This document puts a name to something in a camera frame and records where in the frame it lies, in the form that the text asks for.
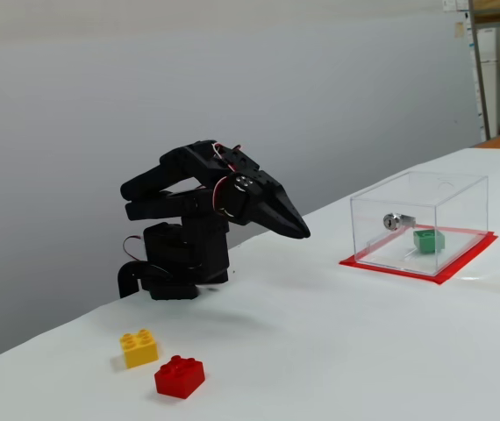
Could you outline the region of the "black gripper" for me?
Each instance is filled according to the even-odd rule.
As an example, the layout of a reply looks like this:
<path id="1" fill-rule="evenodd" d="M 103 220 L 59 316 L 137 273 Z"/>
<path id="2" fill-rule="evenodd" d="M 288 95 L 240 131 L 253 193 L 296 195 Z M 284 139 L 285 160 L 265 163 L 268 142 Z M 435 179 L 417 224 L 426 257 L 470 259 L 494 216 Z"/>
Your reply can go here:
<path id="1" fill-rule="evenodd" d="M 231 172 L 216 184 L 216 213 L 236 225 L 255 222 L 291 239 L 308 239 L 308 225 L 274 179 L 260 180 L 259 175 Z"/>

